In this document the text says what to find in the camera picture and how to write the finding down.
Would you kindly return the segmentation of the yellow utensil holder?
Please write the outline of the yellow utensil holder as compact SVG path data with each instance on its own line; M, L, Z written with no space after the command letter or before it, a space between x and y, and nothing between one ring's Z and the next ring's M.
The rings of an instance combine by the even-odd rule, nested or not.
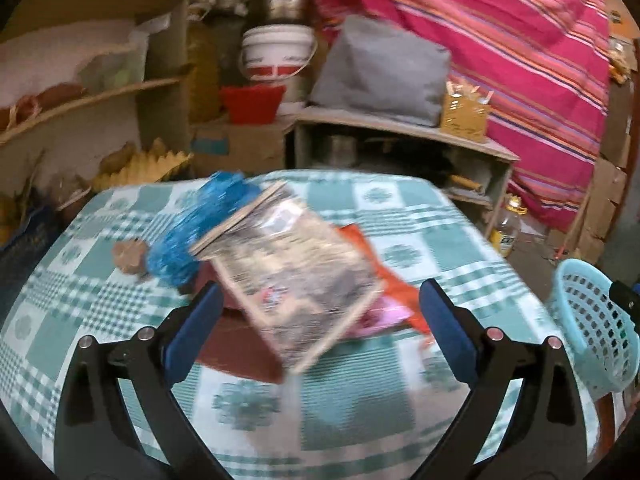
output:
M440 130L450 136L485 143L493 96L493 91L483 93L479 86L473 86L464 78L447 80Z

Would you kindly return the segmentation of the red plastic bowl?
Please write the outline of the red plastic bowl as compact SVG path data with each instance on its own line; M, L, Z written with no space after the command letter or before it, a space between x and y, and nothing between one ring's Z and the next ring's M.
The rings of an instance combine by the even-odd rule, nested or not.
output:
M269 125L276 119L285 90L283 84L255 84L222 87L219 96L233 125Z

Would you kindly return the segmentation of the light blue laundry basket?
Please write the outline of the light blue laundry basket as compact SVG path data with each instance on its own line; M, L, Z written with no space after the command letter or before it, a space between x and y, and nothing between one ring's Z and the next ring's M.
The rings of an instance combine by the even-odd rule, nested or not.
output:
M639 335L627 310L610 298L613 282L590 263L566 259L544 302L572 350L576 375L593 400L626 389L639 368Z

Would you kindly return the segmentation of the curved wooden wall shelf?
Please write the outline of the curved wooden wall shelf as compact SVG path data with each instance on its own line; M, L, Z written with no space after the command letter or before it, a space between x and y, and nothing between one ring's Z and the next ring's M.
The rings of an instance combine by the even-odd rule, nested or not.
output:
M12 142L14 139L17 139L21 134L44 125L53 119L62 117L66 114L70 114L70 112L73 112L74 110L81 110L85 107L95 106L96 104L103 103L111 99L120 98L121 96L128 96L128 94L137 94L143 91L169 87L173 84L180 84L182 80L183 76L152 79L139 82L138 84L128 84L128 86L104 91L99 94L94 94L93 96L83 96L80 99L64 103L60 106L53 107L50 110L39 113L35 117L29 118L21 124L9 128L5 132L2 132L1 145L5 146L6 144Z

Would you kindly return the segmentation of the orange plastic bag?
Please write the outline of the orange plastic bag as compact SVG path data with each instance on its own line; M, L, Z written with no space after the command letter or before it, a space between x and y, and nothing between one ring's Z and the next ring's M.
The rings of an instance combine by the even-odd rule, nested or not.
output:
M417 289L416 286L404 282L394 271L384 266L356 224L342 226L338 228L337 231L340 232L341 236L345 237L349 243L352 243L372 264L376 276L383 283L382 296L390 296L411 310L410 318L404 323L409 324L421 334L428 335L431 333L420 311L419 289Z

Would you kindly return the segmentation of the grey cushion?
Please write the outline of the grey cushion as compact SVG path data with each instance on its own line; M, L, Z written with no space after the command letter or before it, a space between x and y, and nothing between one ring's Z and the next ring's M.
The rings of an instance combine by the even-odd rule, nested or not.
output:
M450 51L383 21L349 15L311 90L314 105L436 127Z

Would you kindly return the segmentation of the cardboard box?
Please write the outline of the cardboard box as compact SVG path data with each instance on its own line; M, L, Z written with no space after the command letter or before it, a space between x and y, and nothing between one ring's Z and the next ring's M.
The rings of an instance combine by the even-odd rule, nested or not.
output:
M241 171L256 176L285 168L286 136L292 120L269 125L233 125L217 120L191 126L192 166L197 177L217 171Z

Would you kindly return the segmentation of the blue plastic bag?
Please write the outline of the blue plastic bag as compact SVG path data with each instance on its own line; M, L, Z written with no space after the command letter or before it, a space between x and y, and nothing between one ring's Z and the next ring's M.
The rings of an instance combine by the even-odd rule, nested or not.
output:
M262 192L242 174L218 171L195 193L194 201L152 243L146 254L146 270L172 287L183 287L198 275L200 263L190 248L205 234L227 220Z

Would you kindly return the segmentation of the yellow egg tray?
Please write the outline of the yellow egg tray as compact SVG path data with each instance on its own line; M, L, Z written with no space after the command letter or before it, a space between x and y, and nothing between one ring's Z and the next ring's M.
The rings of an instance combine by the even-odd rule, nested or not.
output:
M91 187L97 193L119 186L169 181L189 168L192 159L191 153L171 151L161 138L156 138L147 151L127 142L100 161Z

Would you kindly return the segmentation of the maroon scouring pad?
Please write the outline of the maroon scouring pad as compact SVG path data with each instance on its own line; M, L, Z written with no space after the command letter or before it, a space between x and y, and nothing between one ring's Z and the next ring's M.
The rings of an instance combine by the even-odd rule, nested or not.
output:
M279 358L240 310L222 310L196 362L239 378L270 384L283 382Z

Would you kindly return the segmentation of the camouflage snack bag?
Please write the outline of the camouflage snack bag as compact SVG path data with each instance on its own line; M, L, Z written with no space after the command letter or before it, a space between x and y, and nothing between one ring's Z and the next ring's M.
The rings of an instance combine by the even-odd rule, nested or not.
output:
M212 265L291 374L313 366L383 293L368 259L283 181L215 226L190 253Z

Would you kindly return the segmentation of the pink striped curtain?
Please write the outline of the pink striped curtain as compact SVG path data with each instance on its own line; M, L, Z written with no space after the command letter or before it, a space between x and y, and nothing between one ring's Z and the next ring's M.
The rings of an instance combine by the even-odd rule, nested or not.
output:
M549 228L584 200L608 114L604 0L314 0L326 36L345 16L446 47L451 75L491 96L488 136L518 155L510 188Z

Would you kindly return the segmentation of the steel cooking pot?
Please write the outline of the steel cooking pot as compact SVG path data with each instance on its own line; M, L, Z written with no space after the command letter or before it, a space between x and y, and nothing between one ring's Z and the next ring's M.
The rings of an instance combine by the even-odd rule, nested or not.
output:
M268 23L304 24L307 19L308 0L264 0Z

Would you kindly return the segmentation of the pink plastic wrapper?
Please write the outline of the pink plastic wrapper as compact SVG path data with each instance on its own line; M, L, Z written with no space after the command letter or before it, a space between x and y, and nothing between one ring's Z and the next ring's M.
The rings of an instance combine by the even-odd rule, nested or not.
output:
M410 318L411 310L396 299L384 295L350 326L344 338L364 338L395 327Z

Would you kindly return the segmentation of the oil bottle yellow label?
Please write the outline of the oil bottle yellow label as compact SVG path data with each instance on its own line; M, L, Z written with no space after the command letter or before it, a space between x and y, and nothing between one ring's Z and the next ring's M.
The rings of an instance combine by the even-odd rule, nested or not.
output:
M521 218L526 214L527 209L523 206L521 197L510 194L500 209L489 237L491 246L503 258L513 249L521 232Z

